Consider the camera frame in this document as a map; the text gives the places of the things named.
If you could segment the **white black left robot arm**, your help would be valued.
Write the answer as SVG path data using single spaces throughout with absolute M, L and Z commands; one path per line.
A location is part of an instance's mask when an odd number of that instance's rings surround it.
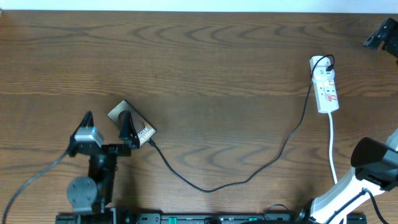
M 103 213 L 112 201 L 118 158 L 129 157 L 132 150 L 140 148 L 131 112 L 123 111 L 119 117 L 119 139 L 123 143 L 105 144 L 103 135 L 94 126 L 91 111 L 87 111 L 70 137 L 67 154 L 70 157 L 78 154 L 89 157 L 88 175 L 71 181 L 67 190 L 74 213 Z

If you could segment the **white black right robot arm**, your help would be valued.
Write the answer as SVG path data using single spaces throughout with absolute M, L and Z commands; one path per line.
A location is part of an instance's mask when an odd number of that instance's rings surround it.
M 334 83 L 334 58 L 317 55 L 310 59 L 311 80 L 319 113 L 330 116 L 338 99 Z M 334 186 L 303 209 L 299 221 L 308 223 L 347 222 L 348 215 L 367 200 L 397 187 L 397 133 L 385 143 L 362 138 L 351 156 L 351 169 Z

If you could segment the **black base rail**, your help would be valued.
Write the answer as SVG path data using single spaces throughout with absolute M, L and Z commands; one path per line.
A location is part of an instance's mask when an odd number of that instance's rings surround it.
M 127 224 L 238 224 L 238 223 L 293 223 L 289 213 L 266 215 L 161 215 L 158 213 L 116 215 L 113 212 L 97 215 L 57 215 L 55 224 L 127 223 Z

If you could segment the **white power strip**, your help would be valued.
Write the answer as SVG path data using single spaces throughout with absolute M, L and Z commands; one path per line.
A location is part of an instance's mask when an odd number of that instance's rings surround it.
M 334 79 L 316 81 L 312 79 L 312 73 L 310 76 L 314 85 L 318 112 L 328 114 L 338 110 L 338 96 Z

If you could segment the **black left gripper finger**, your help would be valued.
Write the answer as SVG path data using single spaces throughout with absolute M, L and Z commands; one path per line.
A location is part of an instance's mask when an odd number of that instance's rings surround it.
M 78 125 L 76 130 L 70 136 L 70 142 L 77 142 L 77 141 L 75 141 L 73 135 L 77 132 L 78 128 L 80 128 L 80 127 L 90 127 L 90 126 L 91 127 L 94 126 L 94 124 L 93 124 L 93 114 L 92 114 L 91 111 L 87 111 L 86 114 L 84 115 L 81 123 Z
M 119 139 L 131 149 L 140 148 L 140 140 L 134 127 L 130 111 L 123 111 L 119 114 L 120 134 Z

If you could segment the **white USB charger plug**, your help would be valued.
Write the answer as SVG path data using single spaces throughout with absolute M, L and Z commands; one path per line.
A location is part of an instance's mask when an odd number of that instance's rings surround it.
M 310 59 L 310 68 L 312 79 L 316 81 L 332 80 L 335 77 L 335 71 L 332 66 L 331 60 L 328 57 L 321 55 L 313 56 Z

